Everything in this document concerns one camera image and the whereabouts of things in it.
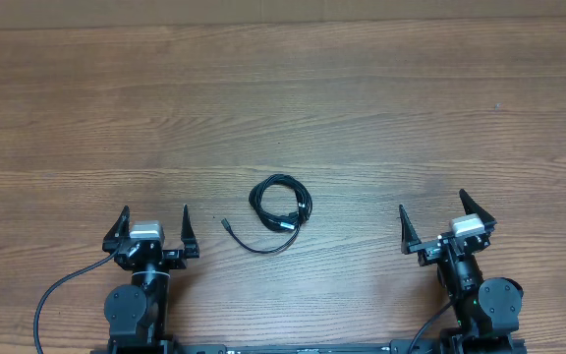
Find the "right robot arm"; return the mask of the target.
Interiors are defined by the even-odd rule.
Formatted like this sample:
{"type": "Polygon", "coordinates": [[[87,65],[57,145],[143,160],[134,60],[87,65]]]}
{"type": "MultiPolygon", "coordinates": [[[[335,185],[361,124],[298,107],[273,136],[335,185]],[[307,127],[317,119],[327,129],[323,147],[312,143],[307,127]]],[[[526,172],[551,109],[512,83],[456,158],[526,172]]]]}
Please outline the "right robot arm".
{"type": "Polygon", "coordinates": [[[512,334],[519,329],[524,290],[507,277],[483,277],[476,253],[485,250],[496,219],[465,191],[465,214],[435,240],[419,238],[404,206],[399,206],[401,251],[418,256],[420,266],[437,266],[448,303],[427,320],[411,340],[393,340],[393,353],[521,354],[528,348],[512,334]]]}

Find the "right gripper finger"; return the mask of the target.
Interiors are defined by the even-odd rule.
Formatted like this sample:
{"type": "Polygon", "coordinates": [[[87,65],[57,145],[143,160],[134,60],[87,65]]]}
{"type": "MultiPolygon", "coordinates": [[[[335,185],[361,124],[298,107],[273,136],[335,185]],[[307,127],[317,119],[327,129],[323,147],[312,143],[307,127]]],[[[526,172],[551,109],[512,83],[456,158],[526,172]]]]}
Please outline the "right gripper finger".
{"type": "Polygon", "coordinates": [[[475,214],[483,223],[486,231],[494,230],[494,227],[497,224],[496,219],[483,207],[476,203],[466,190],[461,189],[459,191],[459,197],[466,215],[475,214]]]}
{"type": "Polygon", "coordinates": [[[399,205],[401,220],[401,252],[404,255],[412,254],[418,250],[421,240],[403,205],[399,205]]]}

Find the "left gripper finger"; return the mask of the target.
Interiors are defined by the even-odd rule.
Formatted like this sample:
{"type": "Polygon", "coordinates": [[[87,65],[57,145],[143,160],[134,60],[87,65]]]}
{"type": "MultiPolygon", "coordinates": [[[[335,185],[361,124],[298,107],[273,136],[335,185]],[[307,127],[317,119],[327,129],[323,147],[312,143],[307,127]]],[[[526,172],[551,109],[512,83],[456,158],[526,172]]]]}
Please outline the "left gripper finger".
{"type": "Polygon", "coordinates": [[[130,208],[124,206],[119,217],[104,236],[102,251],[112,254],[120,248],[122,242],[129,236],[130,208]]]}
{"type": "Polygon", "coordinates": [[[199,258],[199,246],[198,241],[191,225],[191,219],[189,215],[189,208],[184,205],[183,208],[183,219],[181,228],[181,241],[183,242],[183,258],[184,259],[198,259],[199,258]]]}

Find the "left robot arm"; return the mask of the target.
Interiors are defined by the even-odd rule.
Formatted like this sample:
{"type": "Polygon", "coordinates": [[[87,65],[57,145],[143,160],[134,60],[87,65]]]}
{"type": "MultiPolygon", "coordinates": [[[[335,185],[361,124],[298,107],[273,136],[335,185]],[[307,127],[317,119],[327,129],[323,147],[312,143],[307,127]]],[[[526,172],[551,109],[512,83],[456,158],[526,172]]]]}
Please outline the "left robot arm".
{"type": "Polygon", "coordinates": [[[157,220],[130,223],[125,206],[105,235],[102,250],[131,274],[131,282],[114,288],[104,303],[109,322],[109,353],[182,353],[178,339],[166,333],[170,272],[185,269],[199,257],[189,210],[183,209],[181,249],[164,247],[157,220]]]}

